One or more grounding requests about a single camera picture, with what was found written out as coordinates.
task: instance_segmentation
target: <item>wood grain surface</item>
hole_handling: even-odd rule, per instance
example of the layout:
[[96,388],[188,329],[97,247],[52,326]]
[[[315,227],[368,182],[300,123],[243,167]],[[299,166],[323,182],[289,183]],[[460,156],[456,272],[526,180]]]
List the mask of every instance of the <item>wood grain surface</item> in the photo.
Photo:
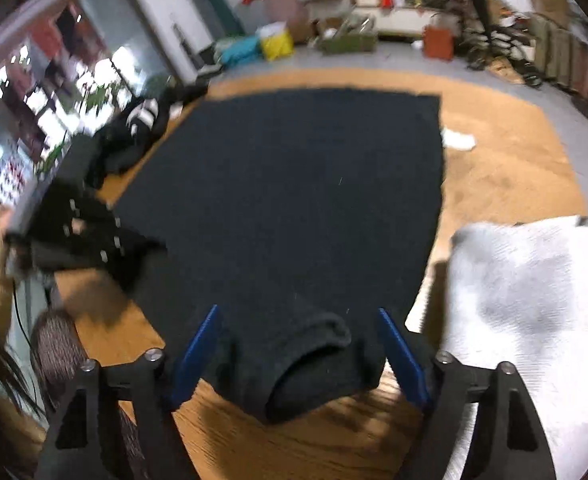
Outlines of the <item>wood grain surface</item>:
[[[278,88],[346,86],[438,94],[442,124],[476,138],[477,147],[471,152],[446,150],[439,233],[408,319],[412,330],[421,328],[437,346],[447,314],[444,277],[449,240],[456,229],[475,221],[512,224],[586,214],[586,203],[542,111],[492,89],[420,73],[327,69],[213,84],[208,99]],[[170,125],[167,135],[179,122]],[[403,118],[398,117],[399,133],[402,129]],[[144,162],[122,178],[109,177],[101,190],[103,199],[114,203]],[[101,364],[132,361],[148,348],[163,346],[140,309],[105,275],[94,270],[65,272],[57,281],[83,345]],[[124,407],[133,417],[130,406]],[[386,367],[376,390],[271,427],[245,415],[200,381],[175,420],[203,480],[360,480],[394,477],[422,415],[403,399]]]

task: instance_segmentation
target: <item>folded white fabric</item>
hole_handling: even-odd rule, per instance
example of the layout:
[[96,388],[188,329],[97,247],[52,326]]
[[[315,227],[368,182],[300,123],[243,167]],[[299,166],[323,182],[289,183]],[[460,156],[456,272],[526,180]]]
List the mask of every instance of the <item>folded white fabric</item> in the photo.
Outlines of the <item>folded white fabric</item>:
[[[466,365],[513,362],[531,394],[558,480],[588,469],[588,226],[578,217],[471,224],[452,240],[442,348]],[[474,430],[463,423],[446,478]]]

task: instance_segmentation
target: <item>person's hand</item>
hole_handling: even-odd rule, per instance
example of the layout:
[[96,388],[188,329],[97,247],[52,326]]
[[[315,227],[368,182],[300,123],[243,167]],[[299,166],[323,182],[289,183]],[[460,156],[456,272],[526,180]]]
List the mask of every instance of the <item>person's hand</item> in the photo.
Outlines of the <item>person's hand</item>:
[[14,210],[7,205],[0,206],[0,235],[1,238],[5,237],[7,233],[7,228],[10,225],[10,220],[12,219],[12,213]]

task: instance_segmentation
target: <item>screw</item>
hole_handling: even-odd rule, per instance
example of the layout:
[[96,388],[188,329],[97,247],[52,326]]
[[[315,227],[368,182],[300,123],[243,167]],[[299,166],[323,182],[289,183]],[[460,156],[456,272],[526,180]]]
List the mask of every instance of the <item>screw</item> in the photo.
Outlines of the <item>screw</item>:
[[503,361],[500,363],[500,369],[507,375],[513,375],[516,373],[516,367],[509,361]]
[[448,365],[454,362],[454,356],[444,350],[436,352],[436,360],[443,365]]
[[145,352],[145,359],[152,363],[158,361],[161,357],[163,357],[163,351],[160,348],[150,348]]
[[87,359],[81,365],[81,370],[84,372],[91,372],[94,368],[96,368],[96,361],[94,359]]

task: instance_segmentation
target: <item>gray floor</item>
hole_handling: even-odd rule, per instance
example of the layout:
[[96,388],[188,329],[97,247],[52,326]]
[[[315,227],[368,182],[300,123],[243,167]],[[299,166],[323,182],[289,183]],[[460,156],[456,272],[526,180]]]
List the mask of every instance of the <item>gray floor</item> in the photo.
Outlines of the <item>gray floor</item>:
[[257,62],[238,67],[219,76],[217,80],[257,75],[276,70],[297,68],[359,67],[384,70],[423,72],[480,84],[519,97],[538,105],[554,125],[560,142],[569,157],[584,197],[588,201],[588,121],[571,105],[564,92],[545,84],[541,90],[510,85],[487,72],[471,72],[461,59],[442,62],[426,59],[419,51],[404,43],[379,43],[373,54],[323,56],[306,47],[296,49],[289,58],[275,62]]

